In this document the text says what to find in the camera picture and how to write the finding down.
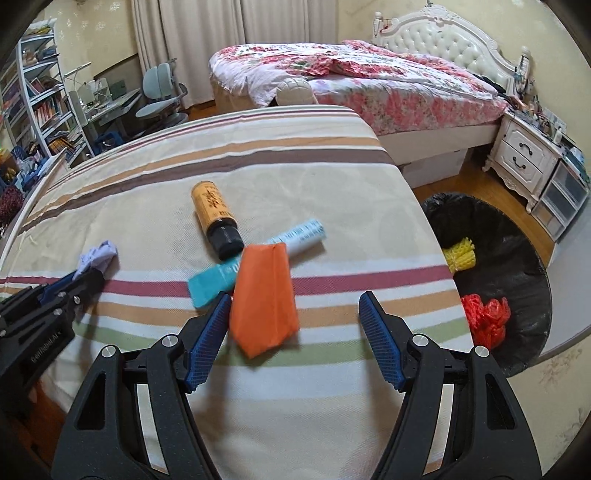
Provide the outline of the striped bed sheet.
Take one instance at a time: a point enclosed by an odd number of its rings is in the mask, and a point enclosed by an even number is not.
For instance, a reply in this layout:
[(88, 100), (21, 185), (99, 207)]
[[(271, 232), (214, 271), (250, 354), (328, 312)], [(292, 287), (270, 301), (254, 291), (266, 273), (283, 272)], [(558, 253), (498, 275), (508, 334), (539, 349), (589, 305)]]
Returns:
[(473, 341), (456, 284), (415, 195), (376, 134), (338, 106), (273, 107), (189, 122), (49, 180), (1, 260), (1, 293), (49, 283), (113, 244), (97, 303), (42, 378), (66, 410), (99, 351), (150, 346), (231, 290), (205, 229), (221, 208), (246, 245), (290, 253), (297, 326), (247, 358), (226, 339), (189, 399), (225, 479), (366, 479), (403, 397), (377, 365), (358, 317), (384, 310), (439, 345)]

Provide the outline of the white nightstand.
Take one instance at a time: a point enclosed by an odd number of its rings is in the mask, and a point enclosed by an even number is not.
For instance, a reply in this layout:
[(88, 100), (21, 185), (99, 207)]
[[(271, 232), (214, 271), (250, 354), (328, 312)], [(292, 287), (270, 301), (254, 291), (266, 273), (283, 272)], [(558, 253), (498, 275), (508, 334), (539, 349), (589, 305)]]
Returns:
[(540, 130), (507, 110), (482, 170), (493, 170), (509, 190), (526, 200), (531, 214), (561, 157), (561, 150)]

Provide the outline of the orange bottle black cap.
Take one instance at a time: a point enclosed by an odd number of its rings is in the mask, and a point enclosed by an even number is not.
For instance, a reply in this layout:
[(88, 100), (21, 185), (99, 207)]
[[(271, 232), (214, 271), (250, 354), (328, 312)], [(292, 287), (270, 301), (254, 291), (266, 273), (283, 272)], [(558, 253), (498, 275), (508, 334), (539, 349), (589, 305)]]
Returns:
[(217, 186), (211, 181), (201, 181), (191, 189), (191, 199), (200, 227), (217, 258), (225, 261), (242, 253), (245, 245), (238, 222)]

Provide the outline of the white box under bed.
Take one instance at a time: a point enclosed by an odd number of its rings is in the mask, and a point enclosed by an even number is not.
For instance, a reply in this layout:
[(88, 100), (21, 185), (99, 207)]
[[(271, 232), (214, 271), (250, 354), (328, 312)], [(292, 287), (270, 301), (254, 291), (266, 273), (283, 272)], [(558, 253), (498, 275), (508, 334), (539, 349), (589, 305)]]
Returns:
[(408, 163), (401, 173), (411, 188), (418, 188), (457, 176), (468, 150), (457, 150)]

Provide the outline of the black lined trash bin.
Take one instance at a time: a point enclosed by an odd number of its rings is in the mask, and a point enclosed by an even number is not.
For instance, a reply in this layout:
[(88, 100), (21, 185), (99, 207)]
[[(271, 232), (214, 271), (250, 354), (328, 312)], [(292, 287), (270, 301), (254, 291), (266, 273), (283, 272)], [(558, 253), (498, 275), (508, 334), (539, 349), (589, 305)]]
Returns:
[(500, 209), (461, 193), (439, 193), (422, 203), (443, 248), (468, 238), (476, 265), (454, 275), (459, 293), (506, 299), (511, 316), (492, 355), (508, 377), (532, 366), (552, 324), (552, 293), (545, 266), (522, 230)]

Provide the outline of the white tufted bed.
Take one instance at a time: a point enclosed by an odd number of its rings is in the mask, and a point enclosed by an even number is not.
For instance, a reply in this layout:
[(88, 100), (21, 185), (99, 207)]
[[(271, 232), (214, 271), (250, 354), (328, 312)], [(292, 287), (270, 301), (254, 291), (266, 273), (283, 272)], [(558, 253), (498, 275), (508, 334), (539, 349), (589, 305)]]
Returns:
[(216, 106), (348, 107), (398, 165), (490, 144), (527, 75), (479, 27), (442, 5), (387, 19), (339, 44), (249, 43), (209, 60)]

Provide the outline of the yellow foam net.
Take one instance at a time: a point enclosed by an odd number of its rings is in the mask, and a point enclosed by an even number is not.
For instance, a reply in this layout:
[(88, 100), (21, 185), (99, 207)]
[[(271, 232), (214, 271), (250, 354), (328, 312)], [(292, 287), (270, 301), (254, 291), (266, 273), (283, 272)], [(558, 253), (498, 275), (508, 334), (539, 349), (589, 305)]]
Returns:
[(454, 246), (443, 250), (444, 257), (452, 275), (476, 266), (475, 245), (464, 238)]

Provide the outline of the white bookshelf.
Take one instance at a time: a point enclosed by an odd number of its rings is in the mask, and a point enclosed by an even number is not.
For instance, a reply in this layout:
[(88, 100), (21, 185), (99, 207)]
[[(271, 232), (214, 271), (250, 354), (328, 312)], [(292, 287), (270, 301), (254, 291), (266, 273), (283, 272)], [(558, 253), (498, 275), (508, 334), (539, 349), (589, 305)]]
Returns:
[(32, 23), (1, 67), (3, 119), (19, 153), (41, 159), (64, 152), (75, 166), (93, 151), (66, 91), (55, 23)]

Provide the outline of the teal white tube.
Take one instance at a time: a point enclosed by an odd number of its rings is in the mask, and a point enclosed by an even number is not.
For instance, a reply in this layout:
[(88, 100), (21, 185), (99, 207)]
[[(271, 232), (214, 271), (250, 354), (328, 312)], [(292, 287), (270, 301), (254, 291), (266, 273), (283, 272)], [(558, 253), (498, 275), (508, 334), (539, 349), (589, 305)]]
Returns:
[(317, 219), (311, 219), (263, 244), (247, 246), (242, 254), (208, 268), (187, 281), (193, 307), (206, 307), (219, 293), (230, 292), (236, 284), (242, 285), (256, 276), (271, 276), (274, 254), (280, 257), (281, 264), (290, 267), (291, 256), (320, 244), (325, 237), (324, 225)]

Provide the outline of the plastic drawer unit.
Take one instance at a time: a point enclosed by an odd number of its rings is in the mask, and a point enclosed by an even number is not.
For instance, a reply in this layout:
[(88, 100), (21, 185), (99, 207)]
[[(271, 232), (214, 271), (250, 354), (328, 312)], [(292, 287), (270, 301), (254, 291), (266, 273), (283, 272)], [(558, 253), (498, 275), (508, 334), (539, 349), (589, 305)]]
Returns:
[(568, 230), (590, 193), (581, 172), (567, 159), (561, 159), (532, 210), (533, 217), (554, 243)]

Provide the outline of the white desk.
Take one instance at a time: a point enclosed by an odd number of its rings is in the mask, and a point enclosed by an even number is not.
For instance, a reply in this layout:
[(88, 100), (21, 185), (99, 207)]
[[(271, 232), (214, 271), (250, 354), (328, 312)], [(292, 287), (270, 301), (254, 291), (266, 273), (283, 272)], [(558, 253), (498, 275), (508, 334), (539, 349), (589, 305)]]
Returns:
[(109, 84), (102, 77), (82, 83), (68, 92), (74, 115), (92, 149), (98, 137), (114, 124), (115, 131), (125, 136), (120, 119), (140, 100), (139, 88), (128, 90), (123, 81)]

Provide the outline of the orange paper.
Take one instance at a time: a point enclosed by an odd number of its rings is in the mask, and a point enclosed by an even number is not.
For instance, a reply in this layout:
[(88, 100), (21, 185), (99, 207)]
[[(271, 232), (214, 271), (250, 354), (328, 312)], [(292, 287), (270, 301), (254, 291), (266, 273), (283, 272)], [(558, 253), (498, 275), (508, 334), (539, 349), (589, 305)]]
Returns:
[(290, 267), (273, 255), (271, 276), (256, 276), (233, 290), (229, 331), (249, 359), (273, 350), (300, 329)]

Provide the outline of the pink floral quilt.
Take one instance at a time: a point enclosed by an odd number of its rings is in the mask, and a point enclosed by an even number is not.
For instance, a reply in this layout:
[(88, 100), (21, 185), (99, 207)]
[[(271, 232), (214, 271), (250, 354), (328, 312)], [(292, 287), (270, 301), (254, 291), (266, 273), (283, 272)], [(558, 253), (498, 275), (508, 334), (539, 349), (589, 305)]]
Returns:
[(488, 124), (509, 106), (449, 60), (360, 40), (229, 46), (211, 56), (209, 69), (216, 86), (253, 106), (345, 106), (379, 136)]

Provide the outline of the beige curtains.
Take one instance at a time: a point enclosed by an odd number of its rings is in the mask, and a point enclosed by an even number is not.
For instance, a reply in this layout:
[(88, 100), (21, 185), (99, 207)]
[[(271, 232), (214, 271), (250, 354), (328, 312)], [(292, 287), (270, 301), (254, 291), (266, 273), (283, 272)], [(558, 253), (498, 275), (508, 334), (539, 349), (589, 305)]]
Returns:
[(131, 9), (141, 68), (173, 60), (185, 108), (213, 99), (208, 62), (225, 47), (338, 39), (335, 1), (133, 1)]

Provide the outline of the grey desk chair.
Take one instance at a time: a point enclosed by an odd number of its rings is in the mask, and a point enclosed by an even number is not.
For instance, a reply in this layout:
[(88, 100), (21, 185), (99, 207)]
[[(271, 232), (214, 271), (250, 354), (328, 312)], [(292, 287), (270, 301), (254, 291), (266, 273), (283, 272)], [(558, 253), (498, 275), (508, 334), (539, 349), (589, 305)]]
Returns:
[(135, 113), (145, 123), (144, 134), (167, 129), (188, 121), (181, 112), (182, 99), (188, 91), (174, 76), (176, 59), (172, 58), (149, 68), (142, 79), (142, 93), (147, 103)]

